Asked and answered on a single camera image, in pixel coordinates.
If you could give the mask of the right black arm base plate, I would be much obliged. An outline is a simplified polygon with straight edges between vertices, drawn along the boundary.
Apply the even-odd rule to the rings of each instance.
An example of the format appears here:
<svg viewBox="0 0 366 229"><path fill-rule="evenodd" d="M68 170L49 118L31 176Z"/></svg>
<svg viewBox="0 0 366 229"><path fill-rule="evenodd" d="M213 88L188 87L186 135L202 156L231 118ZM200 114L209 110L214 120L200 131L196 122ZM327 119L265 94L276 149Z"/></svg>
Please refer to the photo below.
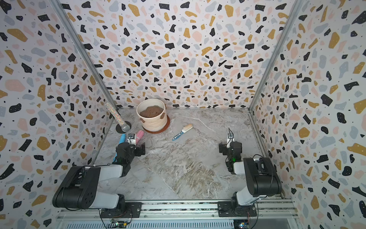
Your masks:
<svg viewBox="0 0 366 229"><path fill-rule="evenodd" d="M241 206L230 201L217 202L219 217L256 217L257 211L254 204Z"/></svg>

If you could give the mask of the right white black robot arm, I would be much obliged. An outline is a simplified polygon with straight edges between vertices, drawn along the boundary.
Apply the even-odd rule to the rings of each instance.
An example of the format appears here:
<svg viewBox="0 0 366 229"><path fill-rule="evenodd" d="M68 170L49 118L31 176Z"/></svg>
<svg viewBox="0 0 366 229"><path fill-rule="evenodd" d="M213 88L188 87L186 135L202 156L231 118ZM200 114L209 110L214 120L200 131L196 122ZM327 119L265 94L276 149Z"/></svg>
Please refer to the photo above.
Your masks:
<svg viewBox="0 0 366 229"><path fill-rule="evenodd" d="M219 144L219 153L226 156L226 168L232 175L244 175L246 186L235 192L231 198L231 208L252 206L256 201L279 195L282 192L281 181L271 160L261 155L241 157L242 144L229 139Z"/></svg>

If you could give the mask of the cream ceramic pot with mud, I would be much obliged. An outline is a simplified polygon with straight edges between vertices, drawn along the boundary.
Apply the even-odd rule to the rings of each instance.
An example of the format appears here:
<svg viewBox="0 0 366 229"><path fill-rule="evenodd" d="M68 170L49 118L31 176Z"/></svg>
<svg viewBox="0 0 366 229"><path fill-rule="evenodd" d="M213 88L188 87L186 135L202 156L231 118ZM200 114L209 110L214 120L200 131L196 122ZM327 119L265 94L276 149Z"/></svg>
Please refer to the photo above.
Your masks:
<svg viewBox="0 0 366 229"><path fill-rule="evenodd" d="M166 106L159 99L147 99L142 101L136 113L146 131L159 132L168 125Z"/></svg>

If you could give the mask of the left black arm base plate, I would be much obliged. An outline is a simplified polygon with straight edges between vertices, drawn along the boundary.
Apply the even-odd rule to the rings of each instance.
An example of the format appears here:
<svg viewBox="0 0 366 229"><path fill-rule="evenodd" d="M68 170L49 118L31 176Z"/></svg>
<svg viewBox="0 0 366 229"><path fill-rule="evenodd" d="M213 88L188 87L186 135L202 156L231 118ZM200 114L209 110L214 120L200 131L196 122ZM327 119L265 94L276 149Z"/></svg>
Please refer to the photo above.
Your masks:
<svg viewBox="0 0 366 229"><path fill-rule="evenodd" d="M103 219L139 218L142 205L142 202L126 202L121 205L117 205L117 207L114 209L102 209L101 217Z"/></svg>

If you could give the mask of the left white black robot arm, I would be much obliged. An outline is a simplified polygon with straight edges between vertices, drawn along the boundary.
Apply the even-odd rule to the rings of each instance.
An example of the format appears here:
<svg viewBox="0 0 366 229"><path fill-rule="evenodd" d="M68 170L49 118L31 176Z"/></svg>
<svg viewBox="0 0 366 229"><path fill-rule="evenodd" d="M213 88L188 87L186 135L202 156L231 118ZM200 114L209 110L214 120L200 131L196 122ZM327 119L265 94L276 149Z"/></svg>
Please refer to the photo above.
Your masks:
<svg viewBox="0 0 366 229"><path fill-rule="evenodd" d="M146 154L145 144L120 143L116 153L114 161L108 165L71 167L53 196L53 206L69 210L111 209L125 212L124 195L98 191L98 184L126 176L133 159Z"/></svg>

